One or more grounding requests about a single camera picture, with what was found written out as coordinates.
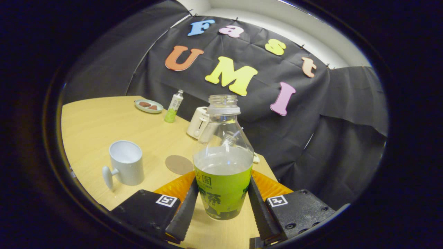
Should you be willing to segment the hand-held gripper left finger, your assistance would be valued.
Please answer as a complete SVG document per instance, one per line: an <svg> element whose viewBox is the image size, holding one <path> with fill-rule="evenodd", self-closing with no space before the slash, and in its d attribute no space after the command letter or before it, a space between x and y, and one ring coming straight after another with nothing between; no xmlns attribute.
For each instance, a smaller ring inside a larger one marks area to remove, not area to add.
<svg viewBox="0 0 443 249"><path fill-rule="evenodd" d="M182 242L190 226L197 197L195 172L191 171L155 191L136 191L111 214L150 236Z"/></svg>

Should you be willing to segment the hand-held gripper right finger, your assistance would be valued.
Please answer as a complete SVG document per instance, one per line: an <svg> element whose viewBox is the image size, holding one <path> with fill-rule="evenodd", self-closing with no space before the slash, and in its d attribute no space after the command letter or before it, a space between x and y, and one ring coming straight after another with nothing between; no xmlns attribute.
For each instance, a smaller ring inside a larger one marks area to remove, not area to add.
<svg viewBox="0 0 443 249"><path fill-rule="evenodd" d="M336 210L310 191L292 191L256 170L248 195L264 247L301 240L337 216Z"/></svg>

